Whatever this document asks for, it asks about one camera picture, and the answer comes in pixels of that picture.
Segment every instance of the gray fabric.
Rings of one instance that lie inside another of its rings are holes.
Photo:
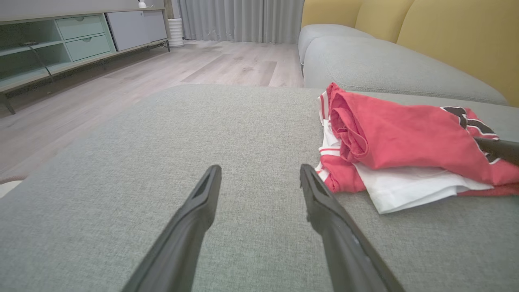
[[[349,26],[340,24],[311,24],[303,27],[299,33],[299,42],[297,48],[299,49],[299,60],[301,65],[305,64],[305,53],[310,43],[322,36],[344,36],[344,37],[369,37],[370,34],[356,30]]]
[[[120,290],[218,163],[220,199],[193,291],[331,291],[298,177],[301,163],[319,161],[323,90],[183,85],[75,141],[1,199],[0,290]],[[369,95],[470,107],[519,141],[518,108]],[[454,198],[383,216],[366,194],[338,199],[407,291],[519,286],[516,197]]]
[[[469,74],[394,43],[324,36],[306,51],[305,87],[330,82],[346,90],[435,96],[508,104],[497,90]]]
[[[304,0],[178,0],[186,39],[297,43]]]

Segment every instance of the curtain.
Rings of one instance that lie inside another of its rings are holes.
[[[179,0],[184,37],[297,43],[304,0]]]

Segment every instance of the white cabinet door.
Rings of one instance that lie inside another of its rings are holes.
[[[159,39],[168,38],[162,10],[145,11],[144,27],[150,43],[158,41]]]
[[[150,42],[145,28],[143,11],[108,12],[106,17],[118,51]]]

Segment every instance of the white round object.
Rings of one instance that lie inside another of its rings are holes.
[[[182,32],[182,18],[168,18],[168,24],[169,32],[171,34],[169,46],[173,48],[184,46],[184,40],[182,39],[184,36]]]

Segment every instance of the drawer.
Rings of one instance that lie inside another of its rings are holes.
[[[65,43],[72,61],[77,61],[110,51],[105,35],[86,37],[78,41]]]
[[[103,24],[99,15],[56,19],[63,39],[103,33]]]

